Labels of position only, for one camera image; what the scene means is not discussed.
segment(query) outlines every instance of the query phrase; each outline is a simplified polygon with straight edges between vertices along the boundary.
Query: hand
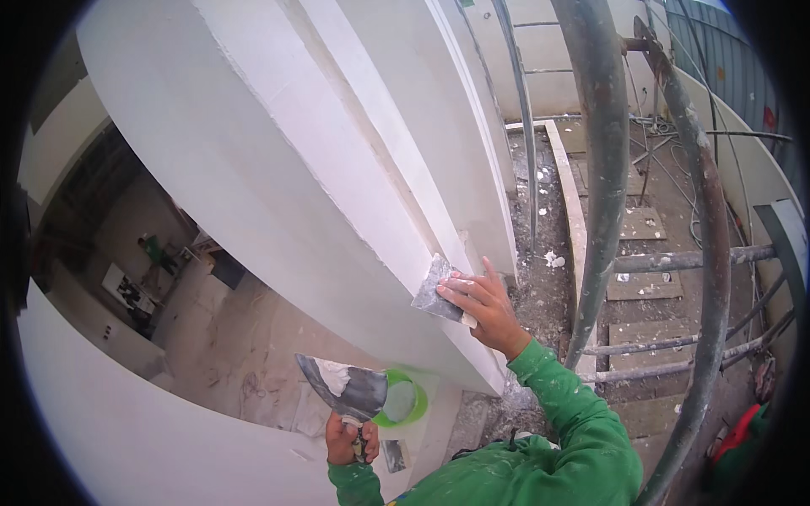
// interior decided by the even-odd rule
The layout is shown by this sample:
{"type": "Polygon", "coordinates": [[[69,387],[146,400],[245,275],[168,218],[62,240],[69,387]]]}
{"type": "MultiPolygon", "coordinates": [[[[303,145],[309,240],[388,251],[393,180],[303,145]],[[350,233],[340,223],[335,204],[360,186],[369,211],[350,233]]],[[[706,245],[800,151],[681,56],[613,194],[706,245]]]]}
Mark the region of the hand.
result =
{"type": "Polygon", "coordinates": [[[506,290],[486,257],[484,268],[485,276],[454,271],[450,278],[439,280],[436,292],[478,320],[478,326],[470,330],[472,337],[514,360],[531,336],[518,324],[506,290]]]}
{"type": "MultiPolygon", "coordinates": [[[[343,425],[340,415],[332,411],[326,421],[326,461],[334,466],[347,466],[355,462],[352,448],[355,437],[357,427],[343,425]]],[[[365,452],[368,454],[365,461],[370,464],[380,454],[380,436],[376,423],[363,424],[363,439],[368,441],[365,446],[365,452]]]]}

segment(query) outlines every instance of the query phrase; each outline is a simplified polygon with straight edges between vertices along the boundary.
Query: metal scaffolding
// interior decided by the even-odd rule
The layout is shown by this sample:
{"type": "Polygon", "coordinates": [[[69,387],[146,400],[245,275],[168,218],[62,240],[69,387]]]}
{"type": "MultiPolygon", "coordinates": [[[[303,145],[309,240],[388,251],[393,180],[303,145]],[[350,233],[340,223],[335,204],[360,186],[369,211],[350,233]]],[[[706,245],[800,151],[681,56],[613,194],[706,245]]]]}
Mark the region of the metal scaffolding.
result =
{"type": "MultiPolygon", "coordinates": [[[[498,16],[501,18],[501,26],[507,39],[509,53],[512,56],[518,94],[521,96],[522,127],[523,133],[526,135],[526,145],[530,145],[529,139],[531,138],[533,146],[534,126],[531,108],[528,107],[526,71],[520,62],[519,51],[514,42],[513,28],[552,26],[554,23],[524,23],[513,27],[503,0],[495,0],[495,4],[498,16]]],[[[799,275],[791,276],[790,273],[780,277],[760,302],[753,305],[748,314],[729,330],[731,265],[752,264],[777,256],[780,259],[782,256],[790,255],[798,257],[799,253],[791,252],[799,249],[801,237],[797,238],[797,232],[792,231],[788,226],[780,235],[780,237],[786,238],[781,239],[778,243],[775,241],[775,244],[732,249],[729,242],[726,202],[718,169],[712,159],[709,138],[697,118],[686,89],[678,79],[672,63],[664,54],[662,45],[656,40],[655,34],[640,18],[636,17],[633,25],[635,37],[631,39],[619,37],[616,34],[607,0],[590,0],[589,2],[552,0],[552,6],[571,57],[582,119],[585,123],[588,179],[592,181],[593,185],[592,188],[589,188],[588,243],[582,290],[575,313],[573,335],[565,366],[574,368],[583,354],[616,355],[696,345],[693,360],[628,371],[594,372],[581,375],[584,382],[607,382],[693,370],[693,384],[684,399],[680,417],[669,443],[664,449],[650,481],[635,503],[657,504],[675,477],[697,436],[709,407],[718,372],[747,355],[766,349],[794,318],[801,316],[800,314],[795,315],[793,310],[790,310],[758,339],[724,350],[726,340],[762,310],[786,278],[789,283],[793,280],[791,293],[799,293],[800,290],[798,282],[793,278],[801,279],[799,275]],[[650,65],[671,116],[674,118],[677,134],[686,150],[689,160],[688,172],[696,186],[694,205],[700,219],[702,235],[705,237],[700,252],[655,253],[638,257],[616,258],[621,218],[625,208],[629,162],[628,104],[624,69],[621,65],[622,54],[626,54],[627,51],[642,52],[650,65]],[[613,273],[697,268],[703,269],[701,331],[699,334],[655,343],[586,347],[604,301],[608,280],[613,273]]],[[[573,116],[563,115],[559,118],[570,119],[573,116]]],[[[531,169],[530,165],[530,202],[537,191],[531,177],[533,173],[531,169]]],[[[536,209],[533,207],[531,212],[533,213],[532,223],[534,223],[536,209]]],[[[781,219],[785,212],[782,212],[782,215],[775,211],[771,214],[781,219]]],[[[775,230],[777,226],[784,227],[785,225],[776,223],[771,227],[775,230]]],[[[534,244],[534,228],[532,228],[531,240],[534,244]]],[[[792,264],[788,262],[788,264],[800,265],[800,262],[792,264]]]]}

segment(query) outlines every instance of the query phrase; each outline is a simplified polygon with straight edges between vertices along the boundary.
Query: worker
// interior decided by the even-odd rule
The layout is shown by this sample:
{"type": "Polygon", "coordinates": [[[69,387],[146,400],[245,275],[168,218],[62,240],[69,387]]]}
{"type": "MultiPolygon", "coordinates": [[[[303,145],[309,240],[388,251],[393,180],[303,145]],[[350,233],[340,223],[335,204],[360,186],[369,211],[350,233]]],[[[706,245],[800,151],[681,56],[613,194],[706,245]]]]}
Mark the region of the worker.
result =
{"type": "MultiPolygon", "coordinates": [[[[537,435],[493,442],[451,460],[388,505],[631,504],[642,464],[619,416],[521,328],[486,257],[484,267],[485,276],[453,272],[437,292],[478,320],[473,337],[506,355],[507,367],[539,399],[560,449],[537,435]]],[[[356,434],[332,414],[326,425],[329,479],[341,506],[382,506],[380,480],[369,465],[379,454],[377,427],[362,427],[367,463],[354,461],[356,434]]]]}
{"type": "Polygon", "coordinates": [[[152,263],[159,264],[170,275],[174,276],[174,270],[177,268],[177,262],[160,247],[157,242],[157,236],[152,235],[144,240],[142,237],[138,238],[138,246],[147,252],[152,263]]]}

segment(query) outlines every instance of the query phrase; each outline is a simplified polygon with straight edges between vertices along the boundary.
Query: putty knife handle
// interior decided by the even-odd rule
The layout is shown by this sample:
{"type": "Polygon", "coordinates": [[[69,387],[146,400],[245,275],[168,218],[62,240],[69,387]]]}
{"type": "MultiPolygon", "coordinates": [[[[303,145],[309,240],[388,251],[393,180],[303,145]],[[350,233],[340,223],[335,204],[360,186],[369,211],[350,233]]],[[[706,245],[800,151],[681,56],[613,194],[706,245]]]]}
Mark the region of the putty knife handle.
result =
{"type": "Polygon", "coordinates": [[[355,460],[362,464],[368,464],[368,462],[365,461],[365,458],[368,456],[368,454],[365,452],[365,446],[368,441],[366,441],[363,437],[363,424],[360,423],[360,420],[349,415],[343,416],[340,421],[343,422],[343,425],[352,425],[353,427],[357,427],[357,437],[355,437],[354,441],[352,441],[352,449],[355,452],[355,460]]]}

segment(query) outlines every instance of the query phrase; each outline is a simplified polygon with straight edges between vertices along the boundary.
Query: green shirt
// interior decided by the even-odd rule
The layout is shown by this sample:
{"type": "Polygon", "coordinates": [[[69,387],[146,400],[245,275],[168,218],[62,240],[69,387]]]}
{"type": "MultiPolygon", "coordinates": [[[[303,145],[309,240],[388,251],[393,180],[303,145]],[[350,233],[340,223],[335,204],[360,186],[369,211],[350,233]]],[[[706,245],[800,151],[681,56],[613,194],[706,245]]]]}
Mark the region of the green shirt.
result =
{"type": "Polygon", "coordinates": [[[159,264],[163,260],[163,249],[157,243],[157,236],[149,237],[146,244],[143,245],[143,250],[147,252],[153,263],[159,264]]]}
{"type": "MultiPolygon", "coordinates": [[[[619,416],[534,340],[508,367],[539,399],[562,449],[552,449],[542,436],[516,440],[513,452],[506,442],[491,443],[448,462],[389,504],[632,503],[642,483],[642,463],[619,416]]],[[[383,504],[371,466],[329,465],[329,480],[341,506],[383,504]]]]}

